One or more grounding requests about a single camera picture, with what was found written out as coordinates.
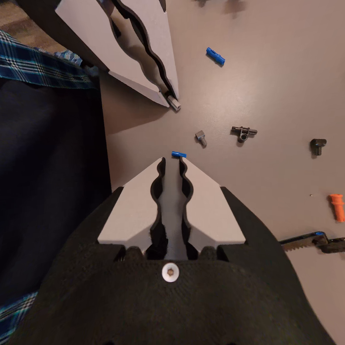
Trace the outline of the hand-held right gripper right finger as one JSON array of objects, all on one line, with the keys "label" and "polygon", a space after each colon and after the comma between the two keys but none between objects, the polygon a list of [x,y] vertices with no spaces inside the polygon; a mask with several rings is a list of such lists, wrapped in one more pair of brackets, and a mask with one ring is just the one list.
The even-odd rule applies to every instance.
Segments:
[{"label": "hand-held right gripper right finger", "polygon": [[182,218],[186,247],[201,252],[205,247],[244,244],[245,236],[221,186],[184,157],[179,172],[186,197]]}]

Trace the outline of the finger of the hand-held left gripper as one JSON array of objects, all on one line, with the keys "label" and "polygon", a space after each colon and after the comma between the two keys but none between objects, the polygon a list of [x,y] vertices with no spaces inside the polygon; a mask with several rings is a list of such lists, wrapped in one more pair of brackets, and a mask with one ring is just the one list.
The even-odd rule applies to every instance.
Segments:
[{"label": "finger of the hand-held left gripper", "polygon": [[60,1],[55,13],[109,69],[112,77],[165,107],[168,89],[139,32],[112,1]]},{"label": "finger of the hand-held left gripper", "polygon": [[166,2],[158,0],[113,0],[119,13],[140,33],[146,53],[156,63],[168,93],[179,99],[178,78],[170,35]]}]

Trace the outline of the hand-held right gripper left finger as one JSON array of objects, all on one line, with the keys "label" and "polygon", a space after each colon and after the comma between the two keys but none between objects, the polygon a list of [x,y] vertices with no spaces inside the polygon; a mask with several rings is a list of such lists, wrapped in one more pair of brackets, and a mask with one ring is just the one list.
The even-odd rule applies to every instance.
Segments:
[{"label": "hand-held right gripper left finger", "polygon": [[166,159],[159,158],[122,188],[98,236],[99,244],[138,247],[143,253],[165,254],[168,239],[159,198]]}]

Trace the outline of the black lego elbow connector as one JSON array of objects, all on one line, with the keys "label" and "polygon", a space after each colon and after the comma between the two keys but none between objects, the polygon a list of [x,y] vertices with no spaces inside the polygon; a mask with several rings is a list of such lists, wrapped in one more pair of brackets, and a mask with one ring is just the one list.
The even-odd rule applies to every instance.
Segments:
[{"label": "black lego elbow connector", "polygon": [[327,144],[326,139],[312,139],[309,143],[310,150],[313,156],[320,156],[322,148]]}]

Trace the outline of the long blue lego pin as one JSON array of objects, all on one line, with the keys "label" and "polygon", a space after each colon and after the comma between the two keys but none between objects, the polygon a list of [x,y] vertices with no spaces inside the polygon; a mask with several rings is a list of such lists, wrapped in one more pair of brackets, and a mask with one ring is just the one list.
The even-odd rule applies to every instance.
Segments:
[{"label": "long blue lego pin", "polygon": [[217,63],[220,66],[224,66],[225,63],[225,58],[223,58],[220,54],[215,52],[213,49],[210,47],[207,47],[206,49],[206,55],[211,58],[215,63]]}]

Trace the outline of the black lego cross connector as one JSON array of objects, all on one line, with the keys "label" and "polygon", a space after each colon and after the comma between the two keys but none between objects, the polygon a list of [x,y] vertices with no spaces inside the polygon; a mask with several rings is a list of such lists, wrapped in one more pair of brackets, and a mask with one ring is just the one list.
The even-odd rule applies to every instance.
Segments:
[{"label": "black lego cross connector", "polygon": [[257,130],[255,129],[251,129],[249,127],[236,127],[236,126],[233,126],[231,128],[231,132],[232,133],[236,133],[236,135],[238,136],[238,139],[237,141],[239,143],[244,143],[249,136],[255,136],[257,135]]}]

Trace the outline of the black lego gear rack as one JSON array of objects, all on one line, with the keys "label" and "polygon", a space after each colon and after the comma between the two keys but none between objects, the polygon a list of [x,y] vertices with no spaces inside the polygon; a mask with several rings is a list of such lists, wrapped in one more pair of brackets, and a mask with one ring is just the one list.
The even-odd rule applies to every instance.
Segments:
[{"label": "black lego gear rack", "polygon": [[312,232],[279,241],[284,251],[315,247],[324,254],[345,252],[345,238],[329,239],[323,231]]}]

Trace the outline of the orange lego pin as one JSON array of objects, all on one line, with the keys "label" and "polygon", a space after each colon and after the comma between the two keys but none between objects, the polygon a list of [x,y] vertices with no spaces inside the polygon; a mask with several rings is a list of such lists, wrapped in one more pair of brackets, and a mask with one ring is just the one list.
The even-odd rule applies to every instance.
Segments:
[{"label": "orange lego pin", "polygon": [[330,194],[330,195],[328,195],[328,199],[332,205],[335,220],[337,222],[345,222],[343,195],[341,195],[341,194]]}]

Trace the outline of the blue plaid shirt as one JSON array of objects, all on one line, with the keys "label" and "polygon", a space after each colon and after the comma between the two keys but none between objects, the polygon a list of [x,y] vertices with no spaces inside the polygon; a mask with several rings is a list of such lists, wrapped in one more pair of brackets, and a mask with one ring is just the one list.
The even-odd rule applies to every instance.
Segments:
[{"label": "blue plaid shirt", "polygon": [[[50,88],[93,88],[80,67],[32,49],[2,30],[1,78]],[[37,291],[31,292],[1,305],[1,344],[8,342],[36,296]]]}]

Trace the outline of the dark trousers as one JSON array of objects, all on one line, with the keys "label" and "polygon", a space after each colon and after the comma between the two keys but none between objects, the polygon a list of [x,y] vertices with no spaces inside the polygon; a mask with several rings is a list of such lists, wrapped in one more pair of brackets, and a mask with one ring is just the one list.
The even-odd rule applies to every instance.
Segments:
[{"label": "dark trousers", "polygon": [[0,301],[35,292],[69,235],[111,193],[99,85],[1,78]]}]

